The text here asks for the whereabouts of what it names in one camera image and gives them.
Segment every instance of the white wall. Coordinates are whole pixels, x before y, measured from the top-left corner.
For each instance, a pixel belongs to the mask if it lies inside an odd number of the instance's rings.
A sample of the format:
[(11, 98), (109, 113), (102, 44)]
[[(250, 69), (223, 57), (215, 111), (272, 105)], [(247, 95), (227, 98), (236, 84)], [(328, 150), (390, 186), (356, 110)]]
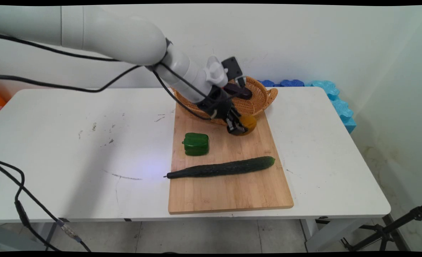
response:
[[(422, 6), (171, 4), (104, 8), (151, 20), (199, 65), (204, 66), (211, 54), (221, 60), (235, 55), (244, 72), (259, 80), (335, 82), (342, 92), (340, 97), (355, 112), (358, 126), (353, 138), (362, 154), (366, 146), (372, 147), (366, 154), (372, 149), (381, 151), (381, 160), (391, 156), (391, 149), (397, 150), (394, 156), (399, 154), (402, 164), (387, 158), (390, 170), (385, 176), (389, 177), (382, 180), (383, 189), (393, 187), (397, 188), (392, 189), (394, 195), (405, 194), (399, 198), (387, 194), (394, 218), (402, 212), (398, 205), (409, 210), (422, 202), (422, 49), (418, 49), (422, 46)], [(62, 56), (0, 39), (0, 74), (97, 88), (129, 67)], [(135, 70), (113, 85), (159, 86), (145, 69)], [(0, 80), (5, 96), (30, 87), (35, 86)], [(399, 101), (412, 97), (421, 104), (412, 107), (411, 101)], [(375, 170), (379, 166), (375, 168), (368, 157), (366, 160), (378, 174)], [(394, 185), (388, 187), (385, 182)], [(417, 237), (422, 228), (416, 228), (403, 235)], [(410, 247), (422, 249), (419, 239), (412, 240), (415, 243)]]
[[(351, 134), (396, 219), (422, 205), (422, 19), (376, 89), (355, 115)], [(422, 221), (400, 232), (422, 251)]]
[[(253, 78), (331, 80), (356, 112), (374, 89), (379, 70), (409, 37), (420, 7), (333, 5), (171, 4), (107, 5), (122, 16), (154, 22), (199, 65), (211, 54), (235, 55)], [(0, 74), (82, 87), (100, 87), (128, 64), (61, 56), (0, 39)], [(20, 82), (0, 81), (24, 88)], [(113, 87), (160, 86), (147, 70), (137, 70)]]

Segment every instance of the foam padding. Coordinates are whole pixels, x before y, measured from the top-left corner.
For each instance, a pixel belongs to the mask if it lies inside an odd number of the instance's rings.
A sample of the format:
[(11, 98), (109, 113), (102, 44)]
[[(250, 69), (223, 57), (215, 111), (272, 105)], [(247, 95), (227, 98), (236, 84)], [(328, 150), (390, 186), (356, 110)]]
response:
[(281, 86), (305, 86), (305, 84), (299, 80), (283, 80), (280, 83)]
[(330, 102), (332, 102), (333, 107), (335, 108), (338, 116), (340, 116), (341, 121), (345, 125), (349, 133), (355, 129), (357, 124), (353, 120), (353, 111), (349, 109), (349, 104), (339, 98), (340, 90), (335, 87), (335, 83), (332, 81), (324, 80), (314, 80), (311, 83), (308, 83), (306, 86), (317, 86), (322, 88), (327, 94)]
[(332, 101), (336, 100), (336, 98), (340, 94), (340, 90), (338, 90), (338, 88), (335, 88), (335, 83), (328, 80), (324, 80), (324, 81), (314, 80), (313, 82), (307, 84), (306, 86), (317, 86), (317, 87), (322, 88), (327, 94), (328, 98)]
[(257, 81), (262, 83), (262, 85), (264, 85), (265, 87), (273, 87), (275, 85), (275, 83), (271, 80), (264, 80), (264, 81), (257, 80)]
[(343, 122), (347, 122), (353, 116), (353, 111), (349, 109), (349, 104), (341, 100), (338, 96), (332, 101), (333, 107)]
[(348, 130), (349, 134), (355, 129), (357, 124), (353, 120), (353, 118), (350, 118), (347, 122), (343, 122), (345, 124), (346, 129)]

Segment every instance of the table surface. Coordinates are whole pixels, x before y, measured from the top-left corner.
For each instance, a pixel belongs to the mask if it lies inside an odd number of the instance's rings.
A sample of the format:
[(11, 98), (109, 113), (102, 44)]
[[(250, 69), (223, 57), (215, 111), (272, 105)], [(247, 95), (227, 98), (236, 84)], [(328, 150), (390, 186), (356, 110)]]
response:
[[(30, 192), (69, 221), (388, 214), (386, 197), (323, 89), (278, 90), (265, 113), (293, 196), (290, 209), (170, 215), (170, 181), (163, 176), (171, 168), (175, 101), (161, 88), (19, 91), (0, 111), (0, 161), (24, 171)], [(19, 222), (17, 189), (0, 172), (0, 223)], [(20, 200), (32, 222), (51, 221), (24, 192)]]

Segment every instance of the wicker basket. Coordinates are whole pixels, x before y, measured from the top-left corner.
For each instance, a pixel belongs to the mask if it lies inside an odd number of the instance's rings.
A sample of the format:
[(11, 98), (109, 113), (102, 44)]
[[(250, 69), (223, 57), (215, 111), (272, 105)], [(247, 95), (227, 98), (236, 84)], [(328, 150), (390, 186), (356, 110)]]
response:
[[(257, 115), (259, 115), (264, 109), (266, 109), (278, 95), (278, 90), (276, 88), (266, 90), (262, 83), (258, 82), (257, 80), (251, 77), (246, 77), (246, 88), (252, 91), (251, 99), (244, 100), (238, 97), (232, 98), (236, 109), (242, 115), (252, 115), (257, 117)], [(178, 91), (173, 89), (173, 92), (175, 92), (176, 98), (178, 98), (181, 103), (190, 108), (193, 112), (203, 117), (209, 117), (206, 112), (203, 112), (202, 110), (198, 109), (195, 104), (192, 104), (187, 99), (185, 99), (180, 93), (178, 93)], [(190, 115), (190, 117), (198, 119), (190, 112), (188, 112), (188, 114)], [(211, 119), (210, 121), (221, 125), (227, 125), (221, 119)]]

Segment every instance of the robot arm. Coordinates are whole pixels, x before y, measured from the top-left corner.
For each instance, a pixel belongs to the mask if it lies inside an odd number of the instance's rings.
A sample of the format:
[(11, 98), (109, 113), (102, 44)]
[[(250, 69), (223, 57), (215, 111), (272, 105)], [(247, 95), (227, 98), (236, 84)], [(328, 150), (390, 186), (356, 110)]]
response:
[[(19, 39), (98, 52), (124, 62), (144, 65), (182, 96), (216, 119), (227, 123), (234, 135), (248, 133), (229, 95), (222, 89), (230, 79), (244, 87), (245, 77), (235, 57), (219, 62), (208, 59), (200, 68), (177, 49), (151, 22), (139, 17), (120, 17), (100, 7), (0, 5), (0, 34)], [(196, 92), (162, 63), (195, 86)]]

